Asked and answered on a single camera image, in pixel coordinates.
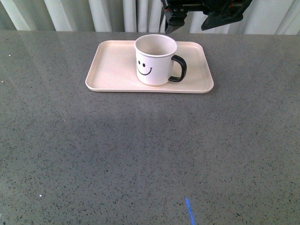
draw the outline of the smiley face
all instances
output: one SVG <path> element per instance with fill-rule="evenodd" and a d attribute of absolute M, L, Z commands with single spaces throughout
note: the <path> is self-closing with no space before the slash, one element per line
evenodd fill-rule
<path fill-rule="evenodd" d="M 138 60 L 138 64 L 136 65 L 136 68 L 137 68 L 137 70 L 139 71 L 140 74 L 146 76 L 146 75 L 148 75 L 148 74 L 151 73 L 152 67 L 150 67 L 150 71 L 149 71 L 148 73 L 146 73 L 146 74 L 141 73 L 141 71 L 139 70 L 139 66 L 138 66 L 138 65 L 140 65 L 140 64 L 141 64 L 141 62 Z"/>

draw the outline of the mug rim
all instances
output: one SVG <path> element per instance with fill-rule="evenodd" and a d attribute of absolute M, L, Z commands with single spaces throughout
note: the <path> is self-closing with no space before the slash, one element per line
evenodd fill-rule
<path fill-rule="evenodd" d="M 171 52 L 171 53 L 164 54 L 164 55 L 152 55 L 152 54 L 147 54 L 147 53 L 142 52 L 141 50 L 138 49 L 138 47 L 136 46 L 136 43 L 137 43 L 138 40 L 140 40 L 142 38 L 145 38 L 145 37 L 149 37 L 149 36 L 159 36 L 159 37 L 164 37 L 164 38 L 167 38 L 167 39 L 171 40 L 175 44 L 175 50 L 173 52 Z M 151 57 L 151 58 L 163 58 L 163 57 L 167 57 L 167 56 L 173 55 L 173 54 L 175 54 L 175 52 L 177 51 L 177 48 L 178 48 L 177 42 L 173 38 L 171 38 L 169 36 L 166 36 L 166 35 L 162 35 L 162 34 L 147 34 L 147 35 L 143 35 L 143 36 L 139 37 L 137 40 L 135 40 L 134 46 L 135 46 L 135 50 L 137 52 L 139 52 L 140 54 L 142 54 L 144 56 Z"/>

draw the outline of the black mug handle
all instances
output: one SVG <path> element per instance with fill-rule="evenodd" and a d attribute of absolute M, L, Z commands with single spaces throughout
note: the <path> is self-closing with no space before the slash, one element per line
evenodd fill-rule
<path fill-rule="evenodd" d="M 173 55 L 173 57 L 171 58 L 171 60 L 174 60 L 175 62 L 178 62 L 181 65 L 181 76 L 180 77 L 171 76 L 169 78 L 169 81 L 180 82 L 186 76 L 186 73 L 187 73 L 187 63 L 184 61 L 183 58 L 181 58 L 178 55 Z"/>

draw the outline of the white curtain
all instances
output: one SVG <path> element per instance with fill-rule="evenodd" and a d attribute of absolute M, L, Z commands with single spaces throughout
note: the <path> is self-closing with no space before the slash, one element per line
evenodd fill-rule
<path fill-rule="evenodd" d="M 253 0 L 237 23 L 201 31 L 189 12 L 176 33 L 300 34 L 300 0 Z M 0 0 L 0 30 L 164 32 L 160 0 Z"/>

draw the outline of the robotic arm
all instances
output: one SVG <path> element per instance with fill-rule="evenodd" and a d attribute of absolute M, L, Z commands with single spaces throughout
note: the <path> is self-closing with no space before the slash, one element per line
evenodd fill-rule
<path fill-rule="evenodd" d="M 184 25 L 190 11 L 203 11 L 208 15 L 201 26 L 208 30 L 238 22 L 252 0 L 161 0 L 165 10 L 165 33 L 170 34 Z"/>

